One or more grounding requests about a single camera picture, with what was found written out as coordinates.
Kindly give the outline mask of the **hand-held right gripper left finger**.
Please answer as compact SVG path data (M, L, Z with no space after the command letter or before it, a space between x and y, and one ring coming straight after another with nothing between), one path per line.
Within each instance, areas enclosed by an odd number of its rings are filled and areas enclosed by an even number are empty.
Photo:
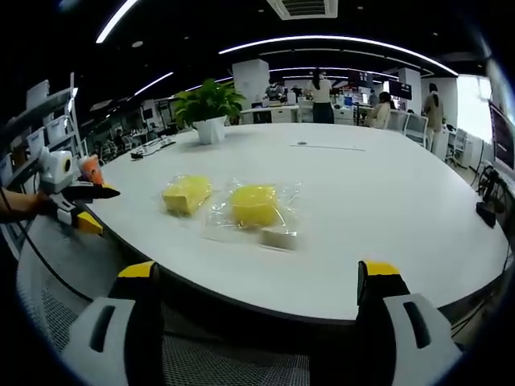
M69 328L61 358L83 385L161 385L163 315L159 266L124 268Z

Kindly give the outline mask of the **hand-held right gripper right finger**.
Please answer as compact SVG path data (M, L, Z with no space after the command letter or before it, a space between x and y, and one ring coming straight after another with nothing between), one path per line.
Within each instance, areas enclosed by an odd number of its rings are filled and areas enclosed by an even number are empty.
M357 307L359 385L436 385L461 356L447 318L389 263L358 262Z

